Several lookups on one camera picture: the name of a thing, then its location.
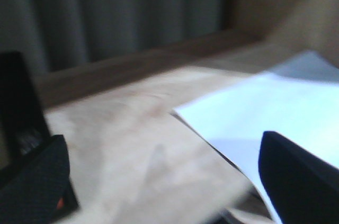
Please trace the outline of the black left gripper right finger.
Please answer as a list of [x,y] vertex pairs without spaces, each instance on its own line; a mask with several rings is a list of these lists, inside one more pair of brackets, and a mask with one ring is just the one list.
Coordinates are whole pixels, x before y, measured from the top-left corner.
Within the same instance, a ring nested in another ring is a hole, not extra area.
[[274,131],[263,133],[260,179],[282,223],[338,223],[338,168]]

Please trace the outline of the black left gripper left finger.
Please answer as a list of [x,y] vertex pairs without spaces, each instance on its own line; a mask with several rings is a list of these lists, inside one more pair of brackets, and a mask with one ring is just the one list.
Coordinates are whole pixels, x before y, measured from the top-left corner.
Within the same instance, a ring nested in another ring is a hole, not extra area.
[[1,223],[52,223],[77,209],[64,136],[52,136],[1,170]]

